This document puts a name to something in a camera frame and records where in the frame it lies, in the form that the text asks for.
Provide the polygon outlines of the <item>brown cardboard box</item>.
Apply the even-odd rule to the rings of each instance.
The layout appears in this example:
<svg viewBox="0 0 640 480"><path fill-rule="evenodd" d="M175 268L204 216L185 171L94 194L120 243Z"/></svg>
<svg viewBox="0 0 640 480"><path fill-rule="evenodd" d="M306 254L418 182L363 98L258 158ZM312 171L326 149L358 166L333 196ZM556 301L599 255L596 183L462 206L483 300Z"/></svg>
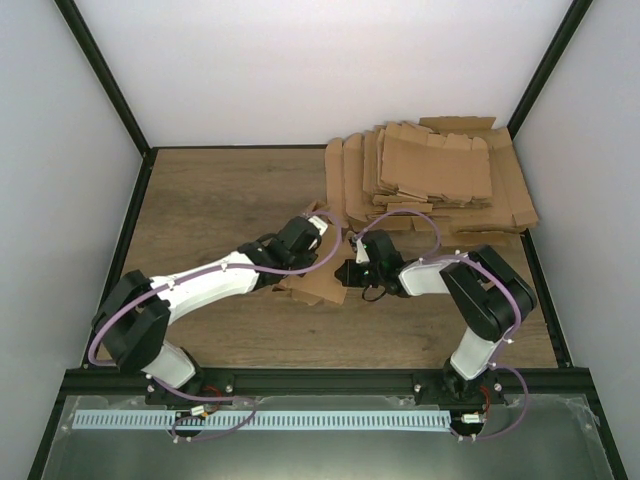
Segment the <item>brown cardboard box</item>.
<svg viewBox="0 0 640 480"><path fill-rule="evenodd" d="M342 305L348 289L335 277L335 271L347 259L354 258L349 243L352 233L348 228L342 229L341 244L337 252L322 267L304 276L286 277L271 288L278 295L287 295L291 299L313 306L320 302Z"/></svg>

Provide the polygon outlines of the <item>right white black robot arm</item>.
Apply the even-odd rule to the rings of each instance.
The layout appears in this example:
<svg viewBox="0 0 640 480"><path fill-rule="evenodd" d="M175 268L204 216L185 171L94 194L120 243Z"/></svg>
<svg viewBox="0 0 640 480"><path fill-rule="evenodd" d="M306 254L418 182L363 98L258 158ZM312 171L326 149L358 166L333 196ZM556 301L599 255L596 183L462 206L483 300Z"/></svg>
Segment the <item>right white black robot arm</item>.
<svg viewBox="0 0 640 480"><path fill-rule="evenodd" d="M370 231L351 242L356 257L334 272L349 288L400 298L449 295L466 330L443 367L443 389L458 403L481 389L481 376L495 363L536 308L532 287L489 245L463 253L406 260L384 231Z"/></svg>

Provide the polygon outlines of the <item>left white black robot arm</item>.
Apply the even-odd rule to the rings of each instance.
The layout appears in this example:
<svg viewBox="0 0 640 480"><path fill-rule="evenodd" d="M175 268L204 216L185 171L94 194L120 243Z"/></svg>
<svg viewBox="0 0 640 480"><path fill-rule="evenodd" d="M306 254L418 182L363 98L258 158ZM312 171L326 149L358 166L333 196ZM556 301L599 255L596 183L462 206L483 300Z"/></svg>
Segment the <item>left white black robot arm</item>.
<svg viewBox="0 0 640 480"><path fill-rule="evenodd" d="M96 354L103 347L120 372L142 372L168 386L181 403L196 402L204 392L201 368L185 349L166 339L168 327L219 300L271 287L291 272L306 274L327 229L318 216L296 216L279 232L207 265L168 276L127 273L92 321L91 362L100 363Z"/></svg>

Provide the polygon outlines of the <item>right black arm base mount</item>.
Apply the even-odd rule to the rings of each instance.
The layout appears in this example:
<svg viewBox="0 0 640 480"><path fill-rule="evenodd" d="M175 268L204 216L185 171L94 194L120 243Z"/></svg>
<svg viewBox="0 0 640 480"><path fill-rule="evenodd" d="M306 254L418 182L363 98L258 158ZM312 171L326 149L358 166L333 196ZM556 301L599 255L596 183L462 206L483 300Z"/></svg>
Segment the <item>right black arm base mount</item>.
<svg viewBox="0 0 640 480"><path fill-rule="evenodd" d="M502 404L503 394L494 389L497 382L497 375L488 371L474 380L463 380L457 373L437 369L411 375L416 403L438 405L441 409L480 408L486 398L491 405Z"/></svg>

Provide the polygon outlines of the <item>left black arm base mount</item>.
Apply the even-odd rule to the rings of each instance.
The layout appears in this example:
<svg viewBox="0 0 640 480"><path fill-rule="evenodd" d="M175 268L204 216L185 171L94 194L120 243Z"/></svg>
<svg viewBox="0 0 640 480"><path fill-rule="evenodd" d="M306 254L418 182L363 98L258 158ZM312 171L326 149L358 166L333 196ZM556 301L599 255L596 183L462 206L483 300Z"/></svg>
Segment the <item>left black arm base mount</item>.
<svg viewBox="0 0 640 480"><path fill-rule="evenodd" d="M230 405L236 400L236 396L225 395L219 390L196 388L193 392L183 391L155 378L148 380L146 393L146 402L149 405L163 405L182 409L188 409L196 405Z"/></svg>

